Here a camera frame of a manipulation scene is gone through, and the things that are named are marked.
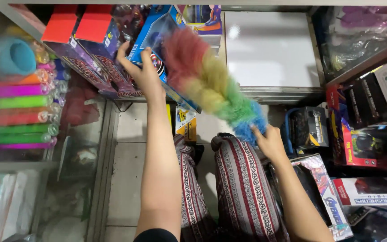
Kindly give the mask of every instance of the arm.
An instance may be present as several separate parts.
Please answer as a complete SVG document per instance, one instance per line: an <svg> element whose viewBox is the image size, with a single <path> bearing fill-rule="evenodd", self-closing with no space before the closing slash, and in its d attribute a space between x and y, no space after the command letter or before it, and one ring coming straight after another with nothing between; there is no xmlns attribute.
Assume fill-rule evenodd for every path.
<svg viewBox="0 0 387 242"><path fill-rule="evenodd" d="M153 228L168 230L180 240L181 175L168 121L165 91L150 59L151 50L142 51L143 69L125 58L125 42L117 59L134 78L147 101L146 157L141 185L141 211L136 236Z"/></svg>
<svg viewBox="0 0 387 242"><path fill-rule="evenodd" d="M271 160L276 171L285 222L291 239L333 242L331 232L305 192L286 156L280 129L268 125L265 136L255 127L252 130L259 148Z"/></svg>

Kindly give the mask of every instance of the sleeve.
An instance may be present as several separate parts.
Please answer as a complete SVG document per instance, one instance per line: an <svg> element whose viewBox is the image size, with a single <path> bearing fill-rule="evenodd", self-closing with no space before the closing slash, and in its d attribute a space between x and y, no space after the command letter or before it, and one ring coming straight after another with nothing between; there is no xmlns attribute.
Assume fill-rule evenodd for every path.
<svg viewBox="0 0 387 242"><path fill-rule="evenodd" d="M177 242L177 238L165 229L148 229L141 232L134 242Z"/></svg>

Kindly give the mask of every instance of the blue toy box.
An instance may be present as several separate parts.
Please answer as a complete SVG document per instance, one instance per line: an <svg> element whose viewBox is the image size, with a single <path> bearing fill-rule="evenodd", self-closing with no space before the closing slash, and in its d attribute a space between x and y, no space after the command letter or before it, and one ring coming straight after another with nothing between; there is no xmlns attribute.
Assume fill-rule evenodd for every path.
<svg viewBox="0 0 387 242"><path fill-rule="evenodd" d="M132 63L142 66L141 51L146 47L152 49L152 61L158 72L168 96L176 101L180 106L192 111L201 112L201 108L189 99L180 96L173 88L167 84L167 69L165 68L162 53L162 43L164 36L171 34L177 28L185 28L186 21L175 5L154 5L144 22L144 26L138 35L137 41L131 52L126 57Z"/></svg>

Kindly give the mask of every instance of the green tube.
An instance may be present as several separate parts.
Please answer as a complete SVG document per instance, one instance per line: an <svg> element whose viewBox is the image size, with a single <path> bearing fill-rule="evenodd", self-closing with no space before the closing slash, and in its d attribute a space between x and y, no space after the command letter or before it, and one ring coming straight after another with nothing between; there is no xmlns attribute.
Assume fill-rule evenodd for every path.
<svg viewBox="0 0 387 242"><path fill-rule="evenodd" d="M48 133L35 134L0 134L0 144L31 144L50 142L52 136Z"/></svg>
<svg viewBox="0 0 387 242"><path fill-rule="evenodd" d="M56 124L27 124L0 127L0 134L28 133L49 133L51 136L56 136L59 133L59 128Z"/></svg>
<svg viewBox="0 0 387 242"><path fill-rule="evenodd" d="M48 95L0 98L0 109L43 107L50 105L52 102L53 98Z"/></svg>

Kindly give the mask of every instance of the avengers logo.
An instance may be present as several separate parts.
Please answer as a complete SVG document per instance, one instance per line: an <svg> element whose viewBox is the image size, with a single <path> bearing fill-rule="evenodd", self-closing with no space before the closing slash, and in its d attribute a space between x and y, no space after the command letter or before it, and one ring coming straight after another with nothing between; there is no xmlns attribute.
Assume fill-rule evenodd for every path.
<svg viewBox="0 0 387 242"><path fill-rule="evenodd" d="M162 73L164 72L164 64L162 63L162 61L155 55L155 54L151 54L150 55L150 58L152 59L152 63L153 63L153 66L155 67L156 69L156 72L158 73L159 76L162 75Z"/></svg>
<svg viewBox="0 0 387 242"><path fill-rule="evenodd" d="M336 207L336 205L338 205L338 202L336 202L331 197L324 199L324 201L325 204L331 209L332 217L334 217L335 222L337 224L343 224L343 221L341 220L340 214Z"/></svg>

